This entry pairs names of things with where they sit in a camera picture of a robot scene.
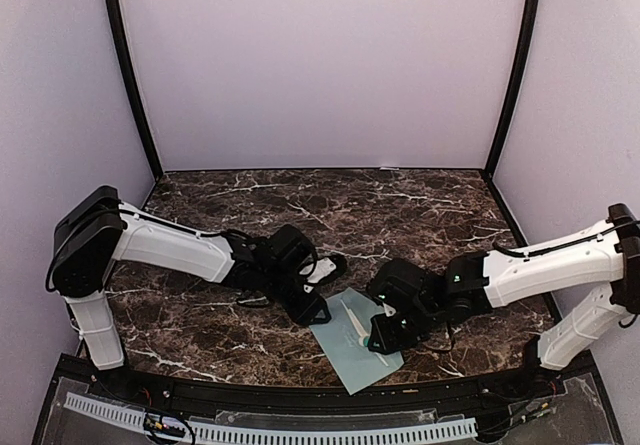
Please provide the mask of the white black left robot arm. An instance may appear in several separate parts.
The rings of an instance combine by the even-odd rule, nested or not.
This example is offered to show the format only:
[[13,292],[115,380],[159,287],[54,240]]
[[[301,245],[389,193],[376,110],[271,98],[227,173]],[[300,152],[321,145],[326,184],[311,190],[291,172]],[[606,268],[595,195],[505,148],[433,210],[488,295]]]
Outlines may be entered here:
[[312,282],[327,278],[312,242],[284,225],[268,237],[179,225],[122,201],[116,188],[100,186],[55,227],[45,288],[66,302],[101,382],[120,401],[141,392],[105,296],[115,263],[139,262],[242,291],[279,304],[297,325],[325,324],[331,315]]

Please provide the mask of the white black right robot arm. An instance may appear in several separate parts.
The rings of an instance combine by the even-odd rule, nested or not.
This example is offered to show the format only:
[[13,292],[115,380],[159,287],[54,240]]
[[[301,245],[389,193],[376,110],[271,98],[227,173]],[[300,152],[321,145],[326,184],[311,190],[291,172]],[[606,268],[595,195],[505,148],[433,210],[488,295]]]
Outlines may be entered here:
[[383,311],[370,320],[364,345],[389,355],[427,340],[441,325],[534,295],[591,285],[592,291],[553,328],[534,338],[528,362],[510,378],[521,399],[534,397],[607,330],[627,328],[639,316],[639,221],[623,203],[577,233],[529,247],[468,253],[441,274],[403,259],[385,263],[366,291]]

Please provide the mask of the light blue paper envelope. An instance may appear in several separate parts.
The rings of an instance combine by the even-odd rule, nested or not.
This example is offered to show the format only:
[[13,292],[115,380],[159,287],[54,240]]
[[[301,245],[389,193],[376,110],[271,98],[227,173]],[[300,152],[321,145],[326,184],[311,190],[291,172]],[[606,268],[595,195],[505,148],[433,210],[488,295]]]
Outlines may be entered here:
[[381,306],[352,288],[347,288],[327,299],[331,321],[310,326],[346,391],[349,395],[354,395],[398,371],[404,365],[404,359],[400,352],[382,355],[363,348],[340,300],[358,315],[370,331],[370,319],[383,312]]

